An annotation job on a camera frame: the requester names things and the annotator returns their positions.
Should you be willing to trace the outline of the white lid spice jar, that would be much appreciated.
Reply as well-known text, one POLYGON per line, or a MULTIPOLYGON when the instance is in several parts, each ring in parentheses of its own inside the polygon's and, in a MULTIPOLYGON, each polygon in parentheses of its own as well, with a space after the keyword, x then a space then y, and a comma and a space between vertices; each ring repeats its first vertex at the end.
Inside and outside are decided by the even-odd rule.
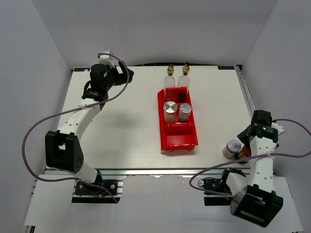
POLYGON ((234 158, 236 154, 242 149, 242 145, 238 140, 230 140, 223 147, 222 154, 224 157, 231 159, 234 158))

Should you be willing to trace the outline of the clear glass cruet bottle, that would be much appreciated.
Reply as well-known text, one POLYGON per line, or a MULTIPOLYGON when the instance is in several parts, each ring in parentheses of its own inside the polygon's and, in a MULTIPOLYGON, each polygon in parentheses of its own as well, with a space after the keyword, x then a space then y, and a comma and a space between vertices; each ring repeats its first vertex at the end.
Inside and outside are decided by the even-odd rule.
POLYGON ((173 100, 173 89, 175 88, 175 79, 174 79, 174 68, 170 64, 167 68, 167 76, 164 79, 164 100, 172 101, 173 100))

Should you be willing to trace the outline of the red lid dark jar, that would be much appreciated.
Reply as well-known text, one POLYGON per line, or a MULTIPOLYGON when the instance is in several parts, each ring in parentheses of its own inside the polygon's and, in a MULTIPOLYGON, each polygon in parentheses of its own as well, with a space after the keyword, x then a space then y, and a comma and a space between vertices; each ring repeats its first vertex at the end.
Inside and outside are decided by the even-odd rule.
POLYGON ((246 164, 248 161, 241 160, 249 157, 251 157, 251 150, 245 145, 237 154, 235 154, 235 160, 237 160, 239 164, 246 164))

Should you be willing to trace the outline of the blue label white shaker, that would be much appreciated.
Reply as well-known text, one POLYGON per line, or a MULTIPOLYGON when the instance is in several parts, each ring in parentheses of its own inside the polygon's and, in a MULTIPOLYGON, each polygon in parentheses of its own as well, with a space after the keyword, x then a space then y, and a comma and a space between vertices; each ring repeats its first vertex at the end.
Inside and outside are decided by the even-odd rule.
POLYGON ((179 107, 178 121, 187 122, 192 113, 192 106, 188 103, 183 103, 179 107))

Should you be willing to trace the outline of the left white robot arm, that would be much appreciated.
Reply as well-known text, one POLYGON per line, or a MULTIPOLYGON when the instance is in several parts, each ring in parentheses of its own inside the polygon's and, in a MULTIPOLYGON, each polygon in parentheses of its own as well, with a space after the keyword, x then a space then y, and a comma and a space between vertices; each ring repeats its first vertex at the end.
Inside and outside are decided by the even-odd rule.
POLYGON ((84 161, 80 140, 93 118, 103 109, 108 100, 108 91, 113 86, 130 83, 134 72, 120 65, 116 67, 95 64, 90 68, 90 80, 85 84, 78 110, 74 111, 63 126, 49 131, 45 136, 46 165, 62 170, 86 182, 93 194, 102 190, 100 171, 84 161))

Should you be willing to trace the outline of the steel lid white powder jar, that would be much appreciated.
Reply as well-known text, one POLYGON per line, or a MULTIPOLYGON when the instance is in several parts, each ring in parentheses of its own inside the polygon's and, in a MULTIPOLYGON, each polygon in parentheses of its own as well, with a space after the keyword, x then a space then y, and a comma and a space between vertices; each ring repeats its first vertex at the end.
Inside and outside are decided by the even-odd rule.
POLYGON ((174 101, 164 103, 164 121, 165 123, 175 123, 178 105, 174 101))

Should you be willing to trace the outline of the dark sauce cruet bottle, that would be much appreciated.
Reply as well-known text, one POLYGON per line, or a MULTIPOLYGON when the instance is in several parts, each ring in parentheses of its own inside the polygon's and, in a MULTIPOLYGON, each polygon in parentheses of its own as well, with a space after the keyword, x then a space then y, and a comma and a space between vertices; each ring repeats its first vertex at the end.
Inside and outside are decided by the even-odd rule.
POLYGON ((186 96, 190 86, 190 80, 188 77, 190 71, 189 63, 186 62, 182 68, 182 75, 178 78, 178 95, 177 95, 177 102, 182 103, 185 102, 186 96))

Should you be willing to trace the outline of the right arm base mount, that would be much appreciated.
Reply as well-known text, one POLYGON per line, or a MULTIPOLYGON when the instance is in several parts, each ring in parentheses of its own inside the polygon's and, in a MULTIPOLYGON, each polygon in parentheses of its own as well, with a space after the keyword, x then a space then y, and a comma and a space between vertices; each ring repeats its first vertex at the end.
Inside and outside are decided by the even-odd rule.
POLYGON ((214 195, 209 192, 204 192, 204 205, 205 206, 230 206, 232 201, 232 195, 230 188, 225 183, 228 175, 230 173, 238 174, 246 178, 246 174, 239 169, 227 168, 222 172, 222 177, 220 179, 207 177, 202 178, 198 181, 198 187, 209 191, 221 192, 225 194, 230 194, 230 196, 214 195))

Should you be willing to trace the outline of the left blue table sticker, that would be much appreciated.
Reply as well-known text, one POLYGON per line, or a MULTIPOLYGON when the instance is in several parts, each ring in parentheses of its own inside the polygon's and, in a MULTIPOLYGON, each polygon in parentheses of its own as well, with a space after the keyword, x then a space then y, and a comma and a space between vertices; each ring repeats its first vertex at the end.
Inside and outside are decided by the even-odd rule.
POLYGON ((90 72, 89 67, 75 67, 73 69, 74 72, 90 72))

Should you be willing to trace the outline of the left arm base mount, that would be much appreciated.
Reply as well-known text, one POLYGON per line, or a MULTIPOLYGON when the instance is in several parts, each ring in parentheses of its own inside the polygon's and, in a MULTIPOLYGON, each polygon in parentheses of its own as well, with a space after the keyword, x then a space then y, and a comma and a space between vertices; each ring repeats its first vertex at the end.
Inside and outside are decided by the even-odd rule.
MULTIPOLYGON (((107 189, 117 201, 119 201, 125 176, 103 175, 102 177, 102 186, 107 189)), ((85 185, 81 181, 76 182, 71 202, 85 204, 116 204, 105 190, 96 188, 96 192, 92 193, 90 189, 91 186, 85 185)))

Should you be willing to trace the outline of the red plastic divided bin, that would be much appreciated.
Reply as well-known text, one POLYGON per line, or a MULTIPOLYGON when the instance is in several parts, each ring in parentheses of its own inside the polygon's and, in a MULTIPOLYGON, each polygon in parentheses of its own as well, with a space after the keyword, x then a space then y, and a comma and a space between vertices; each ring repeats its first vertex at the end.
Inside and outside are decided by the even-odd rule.
POLYGON ((187 121, 180 121, 179 109, 176 111, 175 122, 165 122, 164 104, 165 96, 164 90, 160 90, 157 94, 158 115, 159 115, 159 132, 161 150, 192 150, 198 145, 198 138, 196 133, 195 121, 193 112, 187 121))

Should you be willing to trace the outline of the right blue table sticker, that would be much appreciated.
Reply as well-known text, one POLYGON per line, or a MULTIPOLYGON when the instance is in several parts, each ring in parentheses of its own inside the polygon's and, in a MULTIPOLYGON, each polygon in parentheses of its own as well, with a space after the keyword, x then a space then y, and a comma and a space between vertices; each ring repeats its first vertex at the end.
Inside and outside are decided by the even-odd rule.
POLYGON ((235 70, 234 66, 217 66, 219 70, 235 70))

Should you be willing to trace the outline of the blue table sticker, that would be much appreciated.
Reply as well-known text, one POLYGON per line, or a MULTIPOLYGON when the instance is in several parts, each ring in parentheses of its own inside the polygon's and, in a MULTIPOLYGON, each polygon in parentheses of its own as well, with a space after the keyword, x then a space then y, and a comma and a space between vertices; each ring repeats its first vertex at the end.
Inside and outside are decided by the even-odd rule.
POLYGON ((74 72, 90 72, 89 67, 75 67, 73 69, 74 72))
POLYGON ((219 70, 235 70, 234 66, 217 66, 219 70))

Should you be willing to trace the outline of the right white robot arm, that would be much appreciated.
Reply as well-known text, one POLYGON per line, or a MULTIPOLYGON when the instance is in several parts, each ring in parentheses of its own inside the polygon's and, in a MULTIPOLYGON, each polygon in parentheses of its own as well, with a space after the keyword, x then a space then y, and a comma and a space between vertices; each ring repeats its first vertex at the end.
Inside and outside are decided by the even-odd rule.
POLYGON ((246 176, 236 169, 227 168, 219 181, 220 189, 233 196, 230 213, 263 228, 283 206, 283 198, 276 194, 274 187, 272 154, 284 129, 274 128, 272 124, 270 112, 253 112, 250 125, 238 135, 253 159, 250 174, 246 176))

